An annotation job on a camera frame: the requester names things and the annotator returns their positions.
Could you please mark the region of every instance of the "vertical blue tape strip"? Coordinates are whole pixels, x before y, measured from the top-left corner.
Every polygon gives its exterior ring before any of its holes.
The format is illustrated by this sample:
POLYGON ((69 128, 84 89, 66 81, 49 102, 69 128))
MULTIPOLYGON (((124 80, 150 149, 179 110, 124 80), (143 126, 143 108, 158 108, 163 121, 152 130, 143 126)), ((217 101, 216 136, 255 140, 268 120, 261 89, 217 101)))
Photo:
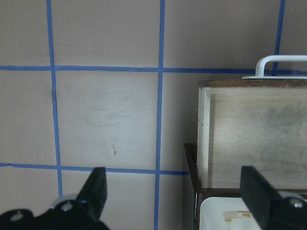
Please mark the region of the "vertical blue tape strip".
POLYGON ((55 62, 54 62, 51 0, 47 0, 47 23, 48 23, 49 55, 50 55, 51 82, 52 82, 54 140, 56 148, 56 162, 57 162, 57 174, 58 174, 58 192, 59 196, 61 197, 63 196, 63 189, 62 189, 61 160, 59 152, 59 125, 58 125, 58 108, 57 108, 57 93, 56 93, 57 82, 56 82, 56 71, 55 71, 55 62))
MULTIPOLYGON (((286 0, 281 0, 279 7, 279 17, 278 17, 274 55, 279 55, 280 40, 282 38, 282 33, 283 33, 283 16, 284 16, 285 5, 286 5, 286 0)), ((278 69, 278 62, 273 62, 272 76, 276 76, 277 69, 278 69)))
POLYGON ((158 68, 158 102, 157 102, 157 140, 156 140, 156 175, 154 189, 154 230, 159 225, 159 193, 160 193, 160 157, 161 157, 161 121, 162 121, 162 89, 164 61, 164 29, 165 29, 165 0, 160 0, 160 35, 159 35, 159 68, 158 68))

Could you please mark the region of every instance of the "wooden board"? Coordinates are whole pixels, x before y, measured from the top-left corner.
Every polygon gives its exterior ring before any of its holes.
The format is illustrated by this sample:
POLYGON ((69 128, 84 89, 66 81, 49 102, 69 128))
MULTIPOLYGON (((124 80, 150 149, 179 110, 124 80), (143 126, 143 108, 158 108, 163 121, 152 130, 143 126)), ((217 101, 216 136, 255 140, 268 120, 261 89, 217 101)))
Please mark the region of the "wooden board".
POLYGON ((204 87, 200 92, 205 98, 200 110, 210 101, 210 115, 199 120, 202 187, 239 188, 241 166, 253 165, 275 188, 306 188, 306 88, 204 87))

